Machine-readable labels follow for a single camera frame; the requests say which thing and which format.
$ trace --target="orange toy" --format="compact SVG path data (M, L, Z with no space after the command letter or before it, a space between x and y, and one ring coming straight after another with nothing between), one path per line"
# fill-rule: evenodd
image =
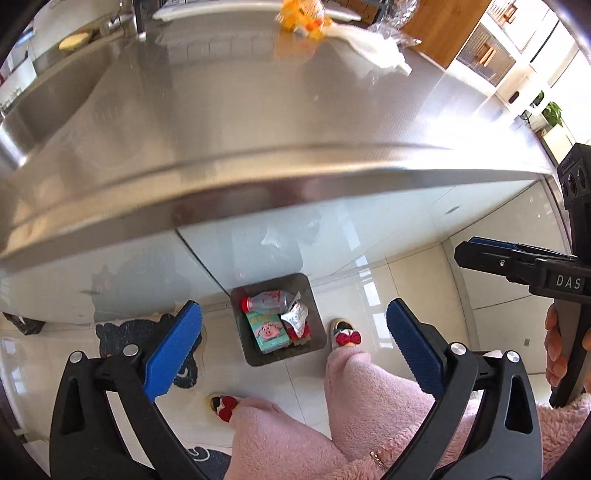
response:
M315 40L324 37L322 28L325 25L332 24L324 14L320 0L285 0L277 21L285 28Z

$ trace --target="window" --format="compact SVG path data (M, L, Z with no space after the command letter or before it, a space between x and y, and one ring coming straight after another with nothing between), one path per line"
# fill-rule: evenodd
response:
M591 144L591 66L582 52L552 87L555 101L562 109L563 121L577 142Z
M576 51L577 47L573 37L562 23L558 23L531 65L552 85L572 61Z

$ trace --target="leg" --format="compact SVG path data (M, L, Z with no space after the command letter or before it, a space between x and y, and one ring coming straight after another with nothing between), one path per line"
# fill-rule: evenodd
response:
M230 425L236 433L224 480L314 480L347 462L326 436L267 400L242 400Z
M351 344L330 354L324 391L333 442L349 460L420 425L434 403L415 382L373 365L367 352Z

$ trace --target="fingernail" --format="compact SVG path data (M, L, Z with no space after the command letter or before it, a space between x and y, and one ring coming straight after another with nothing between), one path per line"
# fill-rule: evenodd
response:
M550 359L553 362L556 362L556 359L560 355L560 352L558 351L558 349L554 345L550 345L548 347L548 355L550 356Z
M562 364L555 365L552 371L558 378L562 378L566 375L566 367Z

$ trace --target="hand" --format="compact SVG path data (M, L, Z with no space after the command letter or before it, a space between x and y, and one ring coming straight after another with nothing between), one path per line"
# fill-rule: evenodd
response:
M568 360L562 355L562 338L558 331L558 315L554 304L550 305L546 314L544 328L548 330L544 346L546 347L546 380L554 387L558 386L560 380L566 375ZM583 338L585 350L591 350L591 329ZM591 372L585 379L585 391L591 393Z

